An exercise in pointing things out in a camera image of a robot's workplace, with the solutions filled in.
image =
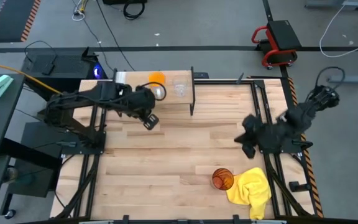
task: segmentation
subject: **wooden board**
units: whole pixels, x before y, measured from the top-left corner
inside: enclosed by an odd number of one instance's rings
[[[91,82],[82,81],[81,88]],[[265,80],[265,85],[275,119],[287,109],[281,82]],[[108,138],[99,163],[93,220],[120,220],[123,215],[129,215],[131,220],[232,219],[233,214],[249,218],[250,207],[228,202],[225,192],[210,186],[210,178],[221,167],[234,174],[253,167],[265,170],[262,155],[257,152],[254,159],[248,159],[233,141],[244,132],[242,120],[255,114],[250,87],[196,85],[195,91],[193,116],[188,105],[157,105],[154,113],[160,123],[151,131],[140,121],[119,118],[113,111],[108,113]],[[263,109],[260,93],[259,99]],[[74,117],[88,124],[90,114],[91,108],[82,108],[75,110]],[[286,182],[305,183],[301,165],[288,155],[281,158]],[[81,156],[75,156],[60,173],[57,192],[63,203],[77,188],[81,161]],[[277,193],[284,213],[281,193]],[[294,196],[313,213],[308,192]],[[55,200],[51,217],[61,209]],[[273,218],[271,202],[265,218]]]
[[[156,71],[148,72],[117,72],[116,81],[118,83],[129,84],[133,89],[138,85],[149,82],[149,75]],[[193,102],[193,85],[191,80],[191,71],[158,71],[165,75],[164,87],[167,89],[167,97],[157,104],[180,104]],[[184,85],[184,96],[176,94],[175,86]]]

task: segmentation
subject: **gray floor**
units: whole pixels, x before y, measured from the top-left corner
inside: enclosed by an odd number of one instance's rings
[[[274,19],[288,19],[304,46],[317,46],[337,9],[305,9],[303,5],[301,0],[270,1]],[[128,47],[156,44],[251,46],[253,30],[267,21],[262,1],[258,0],[149,0],[144,15],[135,21],[125,20],[119,11],[109,6],[102,7],[118,42]],[[44,40],[53,47],[97,47],[86,26],[71,20],[72,9],[71,0],[42,1],[28,41],[0,44],[0,47],[24,47],[35,40]],[[86,20],[103,46],[115,46],[92,0],[86,8]],[[324,45],[349,46],[350,41],[358,45],[356,11],[344,11],[339,15]],[[259,52],[126,52],[126,55],[136,70],[183,70],[194,66],[196,71],[208,72],[211,78],[237,78],[242,72],[281,75],[278,68],[267,71],[261,67]],[[312,89],[317,73],[324,67],[336,65],[344,68],[348,75],[358,75],[358,52],[341,58],[326,58],[319,52],[298,55],[298,61],[288,73],[295,80],[300,101]],[[107,52],[106,56],[112,67],[130,70],[120,53]],[[0,54],[0,63],[14,68],[20,68],[23,59],[23,53]],[[314,142],[310,153],[324,214],[358,219],[358,86],[343,85],[338,92],[339,106],[318,113],[306,135]],[[44,105],[37,95],[23,91],[17,108],[34,114]],[[34,119],[16,111],[7,137],[20,141],[24,123],[32,121]],[[12,208],[18,211],[17,216],[12,220],[0,217],[0,223],[44,220],[49,215],[52,199],[52,194],[46,199],[16,196]]]

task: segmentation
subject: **white cable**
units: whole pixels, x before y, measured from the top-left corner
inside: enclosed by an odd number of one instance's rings
[[[75,5],[75,7],[74,7],[73,16],[71,17],[71,19],[73,19],[74,21],[82,21],[83,19],[85,19],[85,14],[83,14],[80,10],[78,10],[78,6],[80,5],[81,2],[82,2],[82,0],[80,0],[77,3],[77,5]],[[74,18],[75,13],[78,13],[81,16],[81,18],[75,19]]]
[[[80,12],[80,11],[78,11],[78,13],[82,16],[82,18],[81,19],[75,19],[74,18],[74,14],[73,14],[73,16],[71,17],[74,21],[82,21],[83,19],[85,19],[85,14],[83,14],[82,12]]]
[[[327,33],[329,27],[330,27],[331,24],[333,23],[333,21],[334,21],[334,19],[336,18],[336,16],[342,11],[342,9],[343,9],[345,6],[346,6],[346,5],[343,5],[342,8],[335,14],[335,16],[333,17],[333,19],[331,19],[331,22],[329,22],[329,24],[328,24],[326,30],[324,31],[323,36],[322,36],[321,39],[320,39],[320,43],[319,43],[320,51],[321,51],[321,53],[322,53],[324,56],[326,56],[326,57],[329,57],[329,58],[337,58],[337,57],[342,57],[342,56],[348,55],[348,54],[350,54],[350,53],[353,53],[353,52],[355,52],[355,51],[358,51],[358,48],[357,48],[357,49],[351,50],[351,51],[349,51],[349,52],[343,53],[343,54],[341,54],[341,55],[327,55],[327,54],[325,54],[325,53],[323,52],[323,48],[322,48],[322,46],[321,46],[321,42],[323,41],[323,38],[324,38],[324,36],[326,35],[326,33]]]

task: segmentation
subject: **blue light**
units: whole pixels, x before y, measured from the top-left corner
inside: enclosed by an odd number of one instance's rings
[[[97,63],[93,67],[93,75],[94,75],[95,79],[101,79],[102,74],[103,74],[102,66],[100,66],[99,63]]]

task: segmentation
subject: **orange cup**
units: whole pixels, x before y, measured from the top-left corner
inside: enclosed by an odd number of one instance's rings
[[[149,75],[149,82],[157,82],[165,84],[165,75],[162,72],[153,72]]]
[[[229,190],[234,184],[233,174],[225,168],[219,168],[212,174],[211,183],[219,190]]]

